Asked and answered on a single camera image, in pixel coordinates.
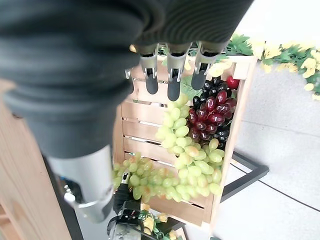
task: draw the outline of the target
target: grape bunch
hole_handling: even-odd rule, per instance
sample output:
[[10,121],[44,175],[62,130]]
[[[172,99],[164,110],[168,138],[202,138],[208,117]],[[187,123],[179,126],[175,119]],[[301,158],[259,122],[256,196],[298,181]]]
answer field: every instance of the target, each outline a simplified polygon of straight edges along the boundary
[[212,139],[220,142],[218,149],[224,150],[230,133],[230,123],[237,100],[232,98],[232,90],[239,85],[239,80],[229,76],[226,82],[221,77],[206,80],[200,96],[192,99],[187,126],[188,136],[201,145]]

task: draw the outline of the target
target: black metal stand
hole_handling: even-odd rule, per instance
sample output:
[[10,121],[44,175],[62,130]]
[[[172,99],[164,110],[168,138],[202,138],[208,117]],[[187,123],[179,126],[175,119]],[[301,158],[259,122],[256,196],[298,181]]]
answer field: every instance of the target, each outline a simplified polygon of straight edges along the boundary
[[269,168],[266,165],[260,165],[237,152],[233,152],[232,159],[251,169],[252,171],[224,186],[221,203],[254,182],[258,181],[269,172]]

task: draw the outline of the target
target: white floor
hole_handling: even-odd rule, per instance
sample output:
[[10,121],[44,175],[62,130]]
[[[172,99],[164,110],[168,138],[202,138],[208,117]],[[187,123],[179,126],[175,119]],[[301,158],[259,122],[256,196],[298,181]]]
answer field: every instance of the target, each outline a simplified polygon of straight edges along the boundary
[[[320,102],[295,73],[256,68],[236,151],[270,168],[261,179],[320,210]],[[230,168],[228,181],[244,173]],[[220,205],[214,235],[222,240],[319,240],[320,212],[256,182]],[[85,240],[106,239],[108,220],[79,218]],[[209,236],[186,226],[189,240]]]

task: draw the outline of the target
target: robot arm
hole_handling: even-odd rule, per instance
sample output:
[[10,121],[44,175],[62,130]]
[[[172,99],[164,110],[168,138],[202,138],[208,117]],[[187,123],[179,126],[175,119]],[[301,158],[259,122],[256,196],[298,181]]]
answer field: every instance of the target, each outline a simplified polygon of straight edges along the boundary
[[[200,89],[251,3],[1,1],[0,77],[16,83],[4,101],[25,118],[67,202],[94,222],[111,209],[113,124],[132,84],[125,70],[141,57],[147,89],[154,94],[156,46],[167,43],[168,97],[175,100],[188,48],[201,41],[192,79]],[[140,56],[129,51],[130,44]]]

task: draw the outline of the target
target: wooden crate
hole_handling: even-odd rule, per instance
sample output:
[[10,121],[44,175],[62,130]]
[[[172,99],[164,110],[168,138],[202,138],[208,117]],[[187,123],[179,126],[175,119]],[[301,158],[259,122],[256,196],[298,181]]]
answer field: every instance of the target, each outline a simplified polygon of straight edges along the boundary
[[[237,106],[233,116],[230,129],[230,136],[225,147],[225,157],[222,166],[221,187],[225,185],[228,166],[232,159],[234,146],[245,110],[248,92],[250,89],[253,72],[257,59],[251,56],[230,57],[232,66],[225,70],[221,78],[233,75],[235,79],[240,79],[237,93]],[[185,71],[184,76],[192,75],[194,59],[190,61],[192,70]],[[134,91],[118,107],[114,128],[113,158],[115,162],[122,162],[129,158],[130,153],[141,152],[144,157],[155,160],[156,167],[166,167],[173,172],[177,172],[173,167],[176,159],[174,154],[167,152],[165,148],[159,146],[155,138],[158,127],[162,124],[165,107],[160,104],[168,102],[167,89],[168,81],[167,67],[158,62],[159,89],[154,95],[147,92],[144,82],[144,75],[141,67],[137,66],[131,71],[134,78]],[[212,232],[221,196],[199,197],[190,202],[175,202],[174,200],[159,199],[153,197],[149,204],[156,211],[164,212],[170,216],[185,222],[191,223]]]

